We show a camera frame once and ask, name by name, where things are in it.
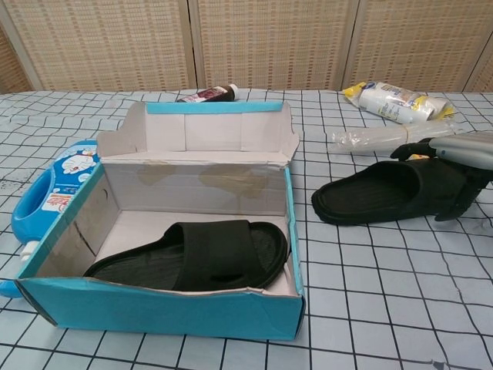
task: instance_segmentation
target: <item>plastic packaging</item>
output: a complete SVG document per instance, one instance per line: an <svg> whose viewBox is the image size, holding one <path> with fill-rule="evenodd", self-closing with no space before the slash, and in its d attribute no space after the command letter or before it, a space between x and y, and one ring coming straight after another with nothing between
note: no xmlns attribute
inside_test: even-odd
<svg viewBox="0 0 493 370"><path fill-rule="evenodd" d="M238 98L238 87L230 83L227 86L215 86L205 89L197 94L185 96L178 99L179 103L200 103L200 102L232 102Z"/></svg>
<svg viewBox="0 0 493 370"><path fill-rule="evenodd" d="M383 82L361 82L344 90L355 106L397 123L419 123L443 119L454 113L444 98L434 98Z"/></svg>
<svg viewBox="0 0 493 370"><path fill-rule="evenodd" d="M410 125L394 125L353 129L329 133L329 153L364 153L395 150L406 143L416 143L428 137L454 135L464 132L451 119L440 119Z"/></svg>

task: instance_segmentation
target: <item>table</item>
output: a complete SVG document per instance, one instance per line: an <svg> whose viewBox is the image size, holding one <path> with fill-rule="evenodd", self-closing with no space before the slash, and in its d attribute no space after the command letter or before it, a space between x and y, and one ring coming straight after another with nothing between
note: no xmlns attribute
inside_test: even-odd
<svg viewBox="0 0 493 370"><path fill-rule="evenodd" d="M29 184L81 139L115 130L134 101L180 92L23 92L0 96L0 278L20 268L11 212ZM493 94L448 97L466 130L493 129ZM327 154L331 130L391 125L333 91L241 89L284 100L302 138L291 163L307 310L292 342L53 328L23 300L0 298L0 369L327 370L493 368L493 187L458 220L335 227L311 194L385 157Z"/></svg>

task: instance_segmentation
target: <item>white checkered tablecloth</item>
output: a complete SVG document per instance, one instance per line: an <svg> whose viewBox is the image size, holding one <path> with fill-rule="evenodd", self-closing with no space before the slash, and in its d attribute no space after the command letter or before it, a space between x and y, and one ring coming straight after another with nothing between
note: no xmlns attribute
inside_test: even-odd
<svg viewBox="0 0 493 370"><path fill-rule="evenodd" d="M134 101L194 93L24 92L0 96L0 279L20 268L11 212L64 148L115 130ZM377 155L327 154L327 135L391 125L332 91L242 89L284 100L302 142L294 196L307 310L296 341L244 341L53 328L22 299L0 298L0 369L329 370L493 368L493 187L458 220L335 227L311 194ZM492 130L493 94L445 94L466 130Z"/></svg>

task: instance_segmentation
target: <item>bamboo room divider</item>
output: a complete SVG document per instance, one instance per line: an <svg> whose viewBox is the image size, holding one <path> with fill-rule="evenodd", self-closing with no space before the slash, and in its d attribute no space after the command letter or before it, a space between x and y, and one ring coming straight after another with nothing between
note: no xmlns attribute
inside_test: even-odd
<svg viewBox="0 0 493 370"><path fill-rule="evenodd" d="M492 0L0 0L0 22L0 92L493 91Z"/></svg>

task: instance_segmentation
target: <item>stain on cardboard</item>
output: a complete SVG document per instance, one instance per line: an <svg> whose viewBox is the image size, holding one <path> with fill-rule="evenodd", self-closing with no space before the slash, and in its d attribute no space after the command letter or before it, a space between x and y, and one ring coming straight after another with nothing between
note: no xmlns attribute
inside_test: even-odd
<svg viewBox="0 0 493 370"><path fill-rule="evenodd" d="M217 164L207 167L199 180L208 187L217 187L238 197L258 198L267 187L267 176L256 175L252 166L244 164Z"/></svg>
<svg viewBox="0 0 493 370"><path fill-rule="evenodd" d="M176 172L176 166L159 160L146 161L137 170L139 180L145 185L151 186Z"/></svg>

